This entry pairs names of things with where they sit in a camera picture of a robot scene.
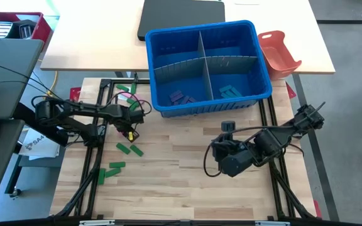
white desk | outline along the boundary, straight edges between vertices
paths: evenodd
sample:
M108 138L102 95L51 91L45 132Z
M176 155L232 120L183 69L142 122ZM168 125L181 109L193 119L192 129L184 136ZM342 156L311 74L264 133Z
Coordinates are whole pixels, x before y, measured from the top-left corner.
M258 34L281 30L297 73L334 73L308 0L228 0L226 21L247 19ZM147 71L145 42L136 36L143 0L67 0L42 70Z

wooden tabletop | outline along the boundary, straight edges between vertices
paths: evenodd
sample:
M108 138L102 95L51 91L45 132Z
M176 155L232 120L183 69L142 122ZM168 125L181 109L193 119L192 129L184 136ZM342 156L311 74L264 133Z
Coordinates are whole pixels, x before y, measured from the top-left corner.
M147 71L145 42L136 36L144 0L57 2L61 17L42 70ZM308 0L224 0L226 21L247 19L258 34L280 30L297 73L334 73Z
M99 78L85 78L80 100L96 103L99 84ZM278 123L283 124L293 117L286 85L284 80L272 84ZM149 85L138 85L137 94L142 99L151 100ZM122 100L119 103L128 105ZM76 119L83 123L92 122L91 117ZM134 144L145 153L142 157L119 151L116 148L118 142L128 147L131 144L118 134L114 126L109 126L101 167L108 169L108 164L116 161L125 161L126 167L119 175L106 178L104 184L97 187L93 215L133 220L265 220L269 215L276 217L268 165L252 166L234 178L227 175L210 178L202 169L207 145L221 133L221 122L228 120L236 121L237 128L261 126L258 104L247 109L174 118L162 118L153 110L145 117L145 123L137 128L141 136ZM246 139L254 132L241 132L234 137ZM82 144L74 144L66 150L51 214L59 212L79 187L85 153ZM294 148L287 148L285 160L293 192L308 211L315 214L302 154ZM217 164L211 154L207 162L209 172L215 173ZM85 195L83 211L87 197ZM281 197L287 213L283 192Z

black laptop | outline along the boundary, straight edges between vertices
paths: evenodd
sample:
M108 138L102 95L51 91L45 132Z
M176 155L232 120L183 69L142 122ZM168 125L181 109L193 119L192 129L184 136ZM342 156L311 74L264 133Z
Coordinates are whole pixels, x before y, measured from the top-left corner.
M145 0L138 29L138 38L158 28L175 28L225 22L221 1Z

black metal frame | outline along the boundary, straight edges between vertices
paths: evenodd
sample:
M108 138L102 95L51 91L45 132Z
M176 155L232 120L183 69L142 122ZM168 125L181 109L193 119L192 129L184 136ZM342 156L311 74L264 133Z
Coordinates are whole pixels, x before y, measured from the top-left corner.
M140 80L140 79L138 79L138 76L135 76L135 78L131 78L131 79L127 79L127 78L115 79L115 80L114 79L102 79L100 82L100 86L99 86L99 93L97 95L97 104L102 104L102 98L103 98L104 91L106 88L108 88L108 95L107 95L107 100L106 100L106 102L108 102L108 101L110 101L110 99L114 93L114 86L116 83L124 84L124 83L133 83L133 82L149 84L150 81L145 80L145 79ZM94 125L97 125L97 121L98 121L98 117L95 117L95 118L93 118L92 123ZM107 127L108 123L106 120L103 121L103 125L105 128ZM102 136L103 136L102 144L98 145L97 154L96 154L96 161L97 161L96 163L98 165L98 168L100 168L102 152L104 149L104 141L105 141L105 137L106 137L106 130ZM85 161L84 161L84 167L82 170L82 177L80 179L80 184L83 184L83 182L86 180L86 178L88 176L92 153L93 153L93 148L87 148ZM97 190L97 179L98 179L97 175L95 175L92 179L91 189L89 192L89 200L88 200L87 208L85 211L86 216L92 216L93 207L94 207L94 199L96 197L96 190ZM79 200L76 204L76 208L75 208L75 212L74 212L75 216L81 215L83 196L84 196L84 194L81 194L81 197L79 198Z
M142 84L149 84L150 81L148 79L138 79L138 77L136 76L135 79L133 78L122 78L122 79L102 79L100 82L100 87L99 87L99 93L97 96L97 103L101 104L102 102L102 97L104 95L104 90L106 87L109 87L108 90L108 96L107 96L107 101L112 97L113 92L114 92L114 86L116 83L142 83ZM263 100L259 101L259 106L260 106L260 114L261 114L261 121L262 124L264 126L267 126L267 118L266 118L266 110L265 110L265 105L263 103ZM272 96L268 98L268 107L270 110L270 117L271 117L271 122L273 124L273 126L277 126L277 118L276 118L276 112L275 112L275 108L273 105L273 99ZM98 118L93 118L93 124L97 125L97 120ZM98 163L98 166L100 166L101 163L101 158L102 158L102 151L104 149L104 142L102 143L102 145L97 147L97 156L96 156L96 161ZM80 181L80 184L82 184L85 179L87 178L87 175L89 172L89 166L90 166L90 160L91 160L91 156L92 156L92 148L88 148L87 152L86 152L86 156L85 156L85 162L84 162L84 168L82 170L82 178ZM289 186L288 183L288 175L287 175L287 167L286 167L286 163L284 160L284 157L279 158L279 163L280 163L280 174L283 178L283 180L286 182L286 185ZM281 198L280 198L280 191L278 188L278 183L274 177L274 175L271 173L271 183L272 183L272 188L273 188L273 195L275 198L275 208L277 211L277 217L278 218L282 218L282 217L286 217L284 212L283 212L283 208L282 208L282 202L281 202ZM97 188L97 175L95 175L95 177L93 178L93 182L92 182L92 186L90 189L90 193L89 193L89 201L87 204L87 210L85 212L86 216L91 217L92 216L92 211L93 211L93 207L94 207L94 199L96 197L96 188ZM83 198L80 197L78 202L77 202L77 206L75 209L75 215L79 216L82 210L82 200ZM287 200L287 204L288 204L288 216L294 218L295 217L295 210L294 207L292 205L292 201L289 199L288 196L286 196L286 200Z
M107 100L109 100L109 98L112 96L113 91L114 91L114 85L116 83L141 83L141 84L149 84L150 81L148 79L138 79L136 77L136 79L103 79L101 81L100 84L100 90L99 90L99 95L98 95L98 102L102 100L102 96L104 93L104 89L106 87L109 87L109 95L107 97ZM271 120L272 120L272 124L276 125L277 124L277 118L276 118L276 113L275 113L275 109L274 109L274 105L273 105L273 99L270 97L268 99L269 101L269 108L270 108L270 116L271 116ZM261 121L263 125L267 125L267 118L266 118L266 111L265 111L265 105L263 103L263 100L259 101L259 106L260 106L260 114L261 114ZM104 143L102 145L100 145L99 147L97 147L97 156L96 156L96 161L98 163L98 166L100 166L100 162L101 162L101 157L102 157L102 151L104 148ZM89 166L90 166L90 160L91 160L91 156L92 156L92 149L86 152L86 156L85 156L85 163L84 163L84 169L82 172L82 180L83 181L90 181L91 179L93 179L93 183L92 183L92 188L90 189L90 193L89 193L89 201L88 201L88 205L87 205L87 210L85 212L85 215L80 215L81 212L81 208L82 208L82 202L81 202L81 197L84 195L84 191L88 186L88 183L81 183L81 186L83 186L83 189L81 189L79 192L77 192L75 194L75 196L78 196L78 203L77 203L77 211L76 213L79 215L75 215L75 216L71 216L69 217L68 215L56 215L56 216L50 216L47 218L40 218L40 219L31 219L31 220L19 220L19 221L11 221L11 222L0 222L0 225L65 225L65 226L69 226L69 225L79 225L79 222L81 220L92 220L92 210L93 210L93 206L94 206L94 199L96 197L96 190L97 190L97 173L92 174L92 173L87 173L89 171ZM285 168L285 162L281 161L280 165L284 165L281 168ZM283 179L287 178L287 171L282 170L280 172L281 177ZM274 175L272 175L271 173L271 177L272 177L272 187L273 187L273 194L275 197L275 207L277 210L277 217L278 217L278 221L279 222L290 222L291 225L297 225L297 226L316 226L316 225L341 225L341 226L354 226L354 225L359 225L359 224L353 224L353 223L343 223L343 222L331 222L331 221L325 221L325 220L320 220L317 218L306 218L306 219L301 219L301 218L295 218L295 217L291 217L292 215L290 214L291 211L294 212L294 209L291 207L289 207L289 215L290 217L286 217L283 213L283 209L282 209L282 204L280 201L280 192L278 189L278 183L276 181L276 179L274 178ZM102 219L102 215L98 215L97 219ZM191 225L261 225L261 221L253 221L253 220L115 220L115 224L118 225L175 225L178 224L180 226L191 226Z

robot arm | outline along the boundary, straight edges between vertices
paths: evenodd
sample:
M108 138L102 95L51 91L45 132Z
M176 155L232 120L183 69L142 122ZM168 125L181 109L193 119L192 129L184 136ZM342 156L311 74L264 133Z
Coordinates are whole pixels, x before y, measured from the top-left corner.
M221 172L234 177L254 165L263 166L283 154L292 140L292 136L307 134L309 129L320 129L324 118L311 105L304 105L282 126L266 127L245 141L233 139L233 133L257 127L235 130L235 122L222 122L222 133L211 143L213 157L219 163Z
M130 111L129 107L119 104L95 105L83 102L71 102L56 98L47 98L36 104L36 120L43 126L60 126L63 132L79 133L85 146L96 147L101 138L97 126L83 124L70 116L101 117L116 127L117 131L133 142L139 134L132 127L142 124L143 110Z

